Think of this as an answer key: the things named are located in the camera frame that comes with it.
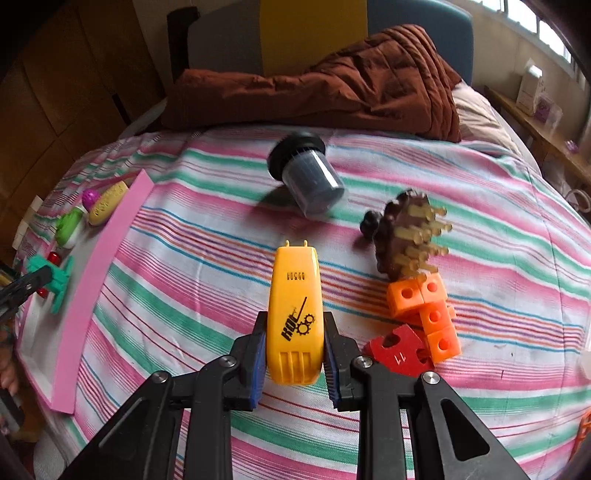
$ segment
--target pillow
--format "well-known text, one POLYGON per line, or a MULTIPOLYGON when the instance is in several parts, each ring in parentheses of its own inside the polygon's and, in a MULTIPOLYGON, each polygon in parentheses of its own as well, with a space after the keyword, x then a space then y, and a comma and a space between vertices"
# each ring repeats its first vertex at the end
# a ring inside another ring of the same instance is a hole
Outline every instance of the pillow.
POLYGON ((509 133, 496 119, 495 111, 486 98, 465 82, 456 85, 452 90, 452 96, 456 102, 457 114, 460 117, 462 140, 481 140, 494 143, 512 151, 519 158, 523 158, 509 133))

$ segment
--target black cap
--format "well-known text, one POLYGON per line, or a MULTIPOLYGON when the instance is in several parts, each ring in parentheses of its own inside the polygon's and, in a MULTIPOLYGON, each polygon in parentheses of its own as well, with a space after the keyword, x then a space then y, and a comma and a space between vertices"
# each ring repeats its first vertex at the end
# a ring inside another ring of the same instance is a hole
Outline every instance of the black cap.
POLYGON ((322 139, 309 132, 296 132, 281 140, 267 157, 267 168, 271 177, 281 181, 283 169, 298 153, 306 150, 316 150, 326 153, 326 146, 322 139))

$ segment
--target brown toy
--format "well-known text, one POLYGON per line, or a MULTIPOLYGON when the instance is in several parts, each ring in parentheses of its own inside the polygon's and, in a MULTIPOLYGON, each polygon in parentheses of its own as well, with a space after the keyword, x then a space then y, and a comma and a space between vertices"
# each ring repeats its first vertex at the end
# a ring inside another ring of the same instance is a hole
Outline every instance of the brown toy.
POLYGON ((421 270, 437 273, 429 256, 447 255, 447 247, 431 242, 432 237, 452 229, 450 223, 440 222, 436 216, 445 216, 445 208, 432 207, 424 193, 414 190, 402 192, 396 200, 388 202, 384 214, 374 210, 365 213, 359 225, 361 233, 375 245, 378 271, 390 280, 417 278, 425 281, 421 270))

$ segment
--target wooden shelf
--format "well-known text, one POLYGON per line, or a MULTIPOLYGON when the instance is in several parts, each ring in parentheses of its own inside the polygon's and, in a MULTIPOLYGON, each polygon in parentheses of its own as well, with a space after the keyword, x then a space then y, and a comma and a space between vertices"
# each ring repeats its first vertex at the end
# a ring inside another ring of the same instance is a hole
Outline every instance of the wooden shelf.
POLYGON ((582 155, 567 150, 568 139, 564 135, 556 130, 550 132, 542 122, 517 108, 514 100, 491 88, 485 87, 484 90, 485 96, 499 113, 505 109, 532 136, 531 153, 539 165, 542 165, 547 155, 552 155, 576 175, 580 182, 576 187, 591 186, 591 165, 582 155))

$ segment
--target red block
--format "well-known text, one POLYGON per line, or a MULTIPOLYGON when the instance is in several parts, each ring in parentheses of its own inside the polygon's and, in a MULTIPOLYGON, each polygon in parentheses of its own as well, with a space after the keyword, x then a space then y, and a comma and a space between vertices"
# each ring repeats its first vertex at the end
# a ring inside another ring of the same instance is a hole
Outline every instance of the red block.
POLYGON ((427 347, 408 325, 370 340, 363 347, 363 354, 385 365, 391 372, 409 377, 433 370, 427 347))

